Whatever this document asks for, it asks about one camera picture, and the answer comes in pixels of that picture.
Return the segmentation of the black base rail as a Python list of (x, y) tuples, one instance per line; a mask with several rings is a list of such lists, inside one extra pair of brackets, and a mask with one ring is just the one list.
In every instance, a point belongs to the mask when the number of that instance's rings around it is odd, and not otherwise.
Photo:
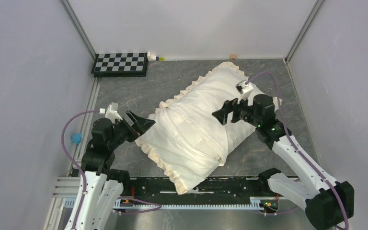
[(243, 205), (251, 197), (276, 198), (257, 177), (208, 177), (183, 195), (167, 177), (131, 177), (122, 195), (161, 205)]

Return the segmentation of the small white block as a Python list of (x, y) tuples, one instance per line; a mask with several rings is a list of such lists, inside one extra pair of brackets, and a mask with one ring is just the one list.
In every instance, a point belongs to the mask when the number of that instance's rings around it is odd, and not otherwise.
[(159, 57), (151, 52), (147, 53), (147, 60), (148, 61), (158, 61)]

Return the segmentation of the grey cream ruffled pillowcase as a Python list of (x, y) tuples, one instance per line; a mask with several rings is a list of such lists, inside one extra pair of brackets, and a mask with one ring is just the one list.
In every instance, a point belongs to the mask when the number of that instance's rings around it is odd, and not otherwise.
[(155, 124), (136, 145), (163, 170), (177, 194), (194, 189), (223, 166), (256, 130), (243, 121), (222, 125), (213, 116), (226, 100), (239, 97), (236, 85), (244, 80), (248, 77), (237, 65), (223, 62), (149, 115)]

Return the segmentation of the black white checkerboard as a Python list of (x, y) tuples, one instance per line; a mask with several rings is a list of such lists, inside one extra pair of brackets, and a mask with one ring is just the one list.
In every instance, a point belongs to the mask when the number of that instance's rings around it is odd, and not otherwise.
[(91, 74), (95, 78), (145, 77), (147, 66), (146, 52), (97, 54)]

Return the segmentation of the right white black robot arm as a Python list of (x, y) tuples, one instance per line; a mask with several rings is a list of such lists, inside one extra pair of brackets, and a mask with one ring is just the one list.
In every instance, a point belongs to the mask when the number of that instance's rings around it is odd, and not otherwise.
[(212, 115), (222, 124), (232, 114), (232, 123), (244, 121), (256, 127), (259, 140), (280, 156), (298, 176), (290, 179), (280, 170), (272, 168), (258, 175), (258, 191), (269, 196), (282, 195), (304, 210), (311, 225), (317, 230), (331, 227), (349, 228), (354, 214), (355, 191), (347, 182), (339, 182), (322, 169), (298, 144), (291, 131), (276, 118), (271, 96), (258, 94), (249, 105), (247, 99), (226, 100)]

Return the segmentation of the blue small object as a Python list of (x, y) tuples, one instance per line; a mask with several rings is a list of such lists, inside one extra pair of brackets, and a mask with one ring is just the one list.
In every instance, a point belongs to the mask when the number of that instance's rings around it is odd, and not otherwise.
[(71, 136), (71, 141), (76, 144), (76, 145), (79, 145), (80, 142), (81, 142), (81, 139), (82, 139), (82, 133), (76, 133), (76, 134), (73, 134)]

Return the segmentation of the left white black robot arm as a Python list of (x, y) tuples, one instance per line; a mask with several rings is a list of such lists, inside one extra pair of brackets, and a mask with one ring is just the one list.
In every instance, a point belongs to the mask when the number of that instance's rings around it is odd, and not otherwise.
[(88, 141), (81, 164), (70, 157), (80, 173), (80, 184), (67, 230), (102, 230), (114, 209), (116, 200), (131, 190), (128, 171), (112, 169), (114, 151), (125, 142), (134, 142), (143, 136), (156, 122), (126, 114), (130, 125), (112, 109), (100, 109), (104, 117), (94, 121), (92, 139)]

